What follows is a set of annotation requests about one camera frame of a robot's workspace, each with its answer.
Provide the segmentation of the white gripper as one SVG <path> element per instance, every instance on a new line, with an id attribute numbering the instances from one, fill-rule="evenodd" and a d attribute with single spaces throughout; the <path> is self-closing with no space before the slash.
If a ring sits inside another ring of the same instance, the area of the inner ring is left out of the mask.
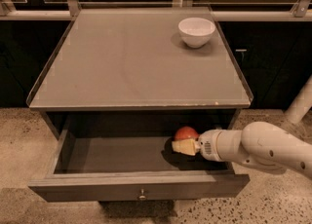
<path id="1" fill-rule="evenodd" d="M 208 161 L 221 162 L 221 158 L 217 152 L 217 138 L 221 134 L 221 130 L 210 130 L 202 133 L 198 142 L 193 139 L 175 140 L 172 142 L 172 148 L 175 152 L 195 156 L 199 151 L 201 155 Z"/>

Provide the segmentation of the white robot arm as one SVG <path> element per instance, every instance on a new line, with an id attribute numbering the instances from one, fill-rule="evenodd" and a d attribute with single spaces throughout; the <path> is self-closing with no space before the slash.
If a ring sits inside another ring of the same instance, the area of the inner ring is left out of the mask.
<path id="1" fill-rule="evenodd" d="M 209 130 L 197 137 L 187 133 L 175 137 L 172 148 L 189 156 L 200 153 L 208 161 L 232 162 L 269 173 L 284 173 L 288 168 L 312 178 L 312 145 L 265 122 L 253 122 L 240 131 Z"/>

